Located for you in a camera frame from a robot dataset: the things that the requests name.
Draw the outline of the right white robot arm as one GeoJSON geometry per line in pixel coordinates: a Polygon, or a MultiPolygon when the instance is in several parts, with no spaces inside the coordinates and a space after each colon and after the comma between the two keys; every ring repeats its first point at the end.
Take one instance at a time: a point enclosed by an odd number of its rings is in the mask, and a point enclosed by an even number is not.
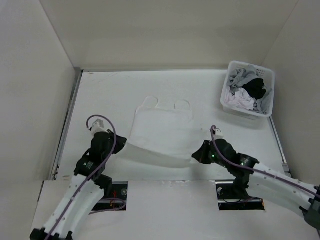
{"type": "Polygon", "coordinates": [[[320,188],[279,173],[256,158],[237,153],[224,139],[205,140],[192,158],[201,164],[217,164],[235,177],[233,194],[255,197],[288,209],[315,229],[320,228],[320,188]]]}

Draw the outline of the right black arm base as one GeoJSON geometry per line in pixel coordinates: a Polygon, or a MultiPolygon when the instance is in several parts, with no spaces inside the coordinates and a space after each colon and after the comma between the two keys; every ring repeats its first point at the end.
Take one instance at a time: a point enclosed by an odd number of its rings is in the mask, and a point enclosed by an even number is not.
{"type": "Polygon", "coordinates": [[[265,204],[261,198],[251,197],[236,192],[231,181],[215,183],[218,209],[220,211],[264,211],[265,204]]]}

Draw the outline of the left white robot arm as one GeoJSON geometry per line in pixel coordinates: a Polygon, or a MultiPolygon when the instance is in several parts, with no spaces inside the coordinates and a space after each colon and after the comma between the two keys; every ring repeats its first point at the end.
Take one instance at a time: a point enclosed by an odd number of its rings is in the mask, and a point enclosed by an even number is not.
{"type": "Polygon", "coordinates": [[[126,145],[125,137],[111,130],[93,134],[90,148],[74,169],[70,185],[59,205],[40,229],[30,234],[31,240],[74,240],[86,218],[100,200],[112,195],[113,180],[103,174],[111,155],[126,145]]]}

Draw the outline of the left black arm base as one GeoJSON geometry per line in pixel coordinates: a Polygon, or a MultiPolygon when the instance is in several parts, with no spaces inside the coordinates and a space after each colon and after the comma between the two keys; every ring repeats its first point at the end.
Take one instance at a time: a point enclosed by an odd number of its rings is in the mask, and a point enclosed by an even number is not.
{"type": "Polygon", "coordinates": [[[126,210],[128,182],[113,182],[110,190],[104,191],[103,198],[93,207],[92,211],[126,210]]]}

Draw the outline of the white tank top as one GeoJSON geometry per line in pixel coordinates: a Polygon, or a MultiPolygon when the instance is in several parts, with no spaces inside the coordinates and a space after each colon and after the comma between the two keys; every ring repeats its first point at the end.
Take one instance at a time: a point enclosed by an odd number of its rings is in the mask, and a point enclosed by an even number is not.
{"type": "Polygon", "coordinates": [[[120,156],[150,166],[187,168],[206,135],[206,130],[195,123],[187,100],[178,100],[167,109],[159,107],[158,98],[148,96],[135,111],[120,156]]]}

